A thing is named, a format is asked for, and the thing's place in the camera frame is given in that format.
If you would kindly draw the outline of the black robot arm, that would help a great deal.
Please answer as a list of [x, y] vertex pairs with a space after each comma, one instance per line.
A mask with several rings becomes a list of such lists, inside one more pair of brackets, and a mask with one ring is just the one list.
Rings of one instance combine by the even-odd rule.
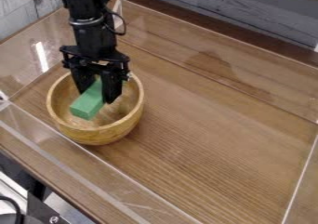
[[131, 60], [116, 50], [116, 37], [125, 32], [114, 30], [113, 16], [122, 17], [106, 7], [109, 1], [61, 0], [76, 43], [60, 47], [61, 64], [70, 71], [78, 92], [88, 89], [98, 76], [101, 102], [108, 104], [121, 95]]

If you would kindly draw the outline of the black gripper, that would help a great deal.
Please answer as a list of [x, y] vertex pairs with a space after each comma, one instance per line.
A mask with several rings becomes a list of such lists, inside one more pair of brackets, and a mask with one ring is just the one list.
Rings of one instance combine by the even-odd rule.
[[82, 93], [96, 81], [101, 81], [102, 102], [110, 104], [121, 95], [122, 81], [128, 80], [129, 57], [116, 49], [105, 55], [90, 57], [77, 46], [61, 46], [62, 67], [70, 71], [76, 88]]

